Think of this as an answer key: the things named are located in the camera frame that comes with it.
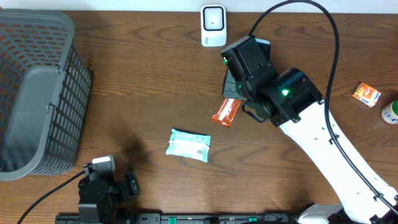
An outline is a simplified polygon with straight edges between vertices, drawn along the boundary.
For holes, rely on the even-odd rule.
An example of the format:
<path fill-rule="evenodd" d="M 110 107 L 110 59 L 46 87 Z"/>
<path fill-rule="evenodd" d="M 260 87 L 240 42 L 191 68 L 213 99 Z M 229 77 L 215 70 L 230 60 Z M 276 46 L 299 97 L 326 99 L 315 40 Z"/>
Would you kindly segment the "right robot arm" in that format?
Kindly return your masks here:
<path fill-rule="evenodd" d="M 256 121 L 294 140 L 336 192 L 338 205 L 313 204 L 294 223 L 396 223 L 397 191 L 380 178 L 337 125 L 322 94 L 301 70 L 278 73 L 268 41 L 252 35 L 221 51 L 228 68 L 224 97 L 243 101 Z"/>

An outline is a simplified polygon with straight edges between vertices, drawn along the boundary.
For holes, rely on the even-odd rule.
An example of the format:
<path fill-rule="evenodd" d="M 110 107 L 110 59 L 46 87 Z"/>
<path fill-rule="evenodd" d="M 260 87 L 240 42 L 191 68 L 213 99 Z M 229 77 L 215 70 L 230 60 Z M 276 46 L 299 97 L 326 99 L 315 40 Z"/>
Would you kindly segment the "green lid jar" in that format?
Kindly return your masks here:
<path fill-rule="evenodd" d="M 381 116 L 383 120 L 389 124 L 398 123 L 397 102 L 398 100 L 394 100 L 393 102 L 383 107 L 381 111 Z"/>

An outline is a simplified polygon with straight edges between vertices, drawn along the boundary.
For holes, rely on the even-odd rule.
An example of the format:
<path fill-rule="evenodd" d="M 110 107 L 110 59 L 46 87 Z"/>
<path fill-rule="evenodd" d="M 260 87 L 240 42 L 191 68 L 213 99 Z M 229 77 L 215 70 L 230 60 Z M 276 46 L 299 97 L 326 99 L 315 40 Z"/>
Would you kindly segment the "teal wet wipes pack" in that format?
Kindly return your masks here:
<path fill-rule="evenodd" d="M 193 134 L 172 129 L 166 155 L 182 156 L 208 162 L 210 150 L 210 135 Z"/>

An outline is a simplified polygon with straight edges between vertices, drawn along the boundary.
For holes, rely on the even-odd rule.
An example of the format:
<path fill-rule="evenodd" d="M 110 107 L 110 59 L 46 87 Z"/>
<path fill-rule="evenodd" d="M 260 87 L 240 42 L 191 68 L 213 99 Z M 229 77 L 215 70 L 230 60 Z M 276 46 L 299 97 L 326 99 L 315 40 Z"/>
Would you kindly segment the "orange Kleenex tissue pack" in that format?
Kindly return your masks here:
<path fill-rule="evenodd" d="M 381 92 L 377 91 L 375 88 L 361 82 L 352 94 L 354 98 L 361 101 L 369 107 L 373 107 L 377 104 Z"/>

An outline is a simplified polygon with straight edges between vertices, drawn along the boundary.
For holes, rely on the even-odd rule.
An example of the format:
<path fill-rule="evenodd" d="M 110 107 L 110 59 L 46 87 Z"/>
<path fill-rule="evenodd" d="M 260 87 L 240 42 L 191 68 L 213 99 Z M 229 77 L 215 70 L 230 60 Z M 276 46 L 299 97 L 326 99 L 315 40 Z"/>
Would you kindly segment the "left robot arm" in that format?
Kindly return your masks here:
<path fill-rule="evenodd" d="M 111 164 L 103 162 L 84 168 L 85 177 L 79 181 L 78 211 L 80 223 L 135 223 L 134 215 L 120 205 L 130 202 L 140 193 L 133 167 L 128 167 L 125 179 L 115 181 Z"/>

